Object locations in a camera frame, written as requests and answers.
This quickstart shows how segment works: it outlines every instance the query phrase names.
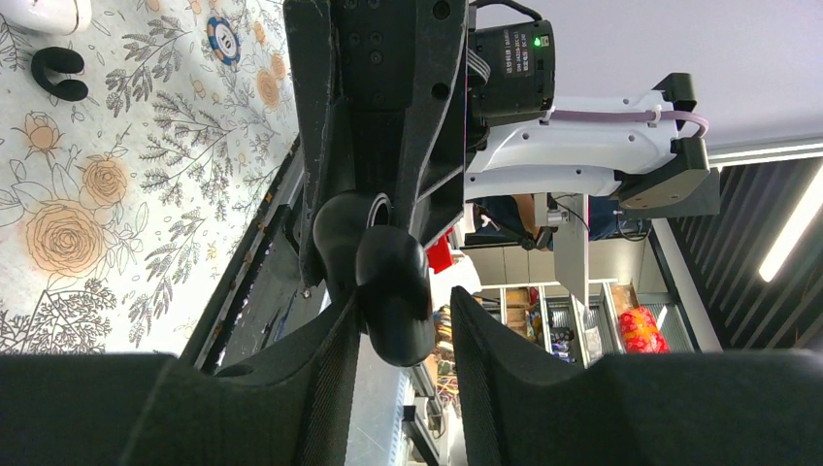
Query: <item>table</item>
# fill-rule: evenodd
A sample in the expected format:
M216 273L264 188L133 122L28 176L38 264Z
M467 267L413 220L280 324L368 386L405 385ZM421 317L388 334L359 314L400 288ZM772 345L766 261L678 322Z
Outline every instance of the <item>table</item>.
M280 2L92 8L66 37L0 16L2 353L180 353L297 136ZM31 78L53 46L85 100Z

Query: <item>red and green package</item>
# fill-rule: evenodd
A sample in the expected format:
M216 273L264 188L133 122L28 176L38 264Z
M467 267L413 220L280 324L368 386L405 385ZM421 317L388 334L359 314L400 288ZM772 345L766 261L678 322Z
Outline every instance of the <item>red and green package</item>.
M669 352L669 344L648 309L627 311L618 320L626 352Z

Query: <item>black c-shaped object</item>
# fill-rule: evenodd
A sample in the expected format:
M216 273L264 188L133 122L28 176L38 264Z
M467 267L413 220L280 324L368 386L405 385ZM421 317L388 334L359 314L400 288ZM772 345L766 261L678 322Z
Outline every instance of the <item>black c-shaped object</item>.
M64 80L52 83L47 76L47 70L56 73L74 75L82 71L84 63L82 56L74 50L62 47L49 47L37 50L31 57L31 76L35 83L58 99L77 102L88 96L88 87L78 80Z

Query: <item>poker chip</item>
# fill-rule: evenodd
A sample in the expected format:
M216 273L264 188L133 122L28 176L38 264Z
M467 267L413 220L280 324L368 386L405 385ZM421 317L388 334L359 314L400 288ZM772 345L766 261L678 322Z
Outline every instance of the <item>poker chip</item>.
M223 17L210 17L206 34L209 35L209 45L214 50L214 56L224 65L237 69L240 62L240 39L229 21Z

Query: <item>black slatted ceiling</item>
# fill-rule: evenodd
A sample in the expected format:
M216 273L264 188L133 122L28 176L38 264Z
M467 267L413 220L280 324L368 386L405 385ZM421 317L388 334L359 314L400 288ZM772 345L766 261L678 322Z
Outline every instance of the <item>black slatted ceiling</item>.
M758 273L820 164L811 158L727 168L720 215L670 220L725 348L823 350L823 216L770 283Z

